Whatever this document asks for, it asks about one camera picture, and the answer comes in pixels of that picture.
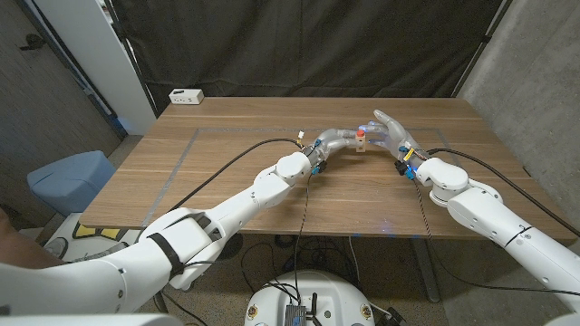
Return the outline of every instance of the transparent robotic hand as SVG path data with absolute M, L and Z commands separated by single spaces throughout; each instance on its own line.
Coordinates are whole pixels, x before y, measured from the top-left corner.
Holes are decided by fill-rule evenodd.
M 328 157 L 342 148 L 357 148 L 360 143 L 356 141 L 356 131 L 348 129 L 328 129 L 321 133 L 314 143 L 304 147 L 303 153 L 310 160 L 314 173 L 317 168 L 324 169 Z
M 411 177 L 411 171 L 416 171 L 425 160 L 429 159 L 429 154 L 419 147 L 413 136 L 397 120 L 380 110 L 375 110 L 373 113 L 379 122 L 371 120 L 369 124 L 359 126 L 359 129 L 376 135 L 378 139 L 370 139 L 369 143 L 388 149 L 399 162 L 404 163 L 404 166 L 398 165 L 399 172 L 403 174 L 405 171 L 402 168 L 406 170 L 409 167 L 408 177 Z

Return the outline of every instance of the black strap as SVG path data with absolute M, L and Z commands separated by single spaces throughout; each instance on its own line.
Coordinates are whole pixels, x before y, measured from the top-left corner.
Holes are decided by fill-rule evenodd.
M 163 237 L 163 235 L 152 234 L 148 236 L 148 238 L 153 240 L 169 259 L 169 262 L 171 263 L 171 273 L 169 274 L 169 279 L 172 279 L 175 275 L 183 273 L 184 264 L 179 260 L 178 253 L 173 250 L 173 247 Z

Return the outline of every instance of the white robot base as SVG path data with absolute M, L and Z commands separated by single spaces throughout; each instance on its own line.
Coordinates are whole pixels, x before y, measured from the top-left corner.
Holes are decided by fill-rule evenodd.
M 266 284 L 262 290 L 256 292 L 249 301 L 246 310 L 246 326 L 274 326 L 274 325 L 316 325 L 314 317 L 323 326 L 366 326 L 374 325 L 371 305 L 364 294 L 352 284 L 331 273 L 315 270 L 298 271 L 298 290 L 302 296 L 302 306 L 306 311 L 306 320 L 290 317 L 286 318 L 286 305 L 290 303 L 288 294 Z M 295 284 L 294 272 L 277 277 L 280 283 Z M 289 286 L 286 289 L 293 295 L 295 290 Z M 288 312 L 298 310 L 297 302 L 292 300 L 294 307 Z

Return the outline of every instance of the black backdrop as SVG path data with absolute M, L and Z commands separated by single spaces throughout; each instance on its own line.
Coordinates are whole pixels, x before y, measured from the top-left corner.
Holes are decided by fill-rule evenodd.
M 160 110 L 206 96 L 449 97 L 501 0 L 115 0 Z

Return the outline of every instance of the wooden table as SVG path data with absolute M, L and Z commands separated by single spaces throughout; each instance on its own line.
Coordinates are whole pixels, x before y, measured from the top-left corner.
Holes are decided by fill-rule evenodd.
M 380 109 L 398 120 L 424 149 L 447 147 L 483 159 L 557 214 L 562 212 L 524 171 L 483 119 L 460 99 L 206 98 L 200 105 L 169 105 L 101 193 L 82 214 L 92 227 L 140 228 L 163 215 L 241 151 L 271 138 L 313 141 L 324 129 L 356 129 Z M 249 187 L 256 174 L 296 151 L 291 143 L 269 143 L 228 168 L 184 206 L 211 208 Z M 505 204 L 556 239 L 575 236 L 483 167 L 447 153 L 444 160 L 495 187 Z M 425 237 L 414 185 L 396 172 L 384 149 L 343 149 L 327 170 L 312 177 L 304 234 Z M 305 206 L 302 179 L 286 200 L 242 230 L 297 234 Z M 455 222 L 421 188 L 435 238 L 482 238 Z

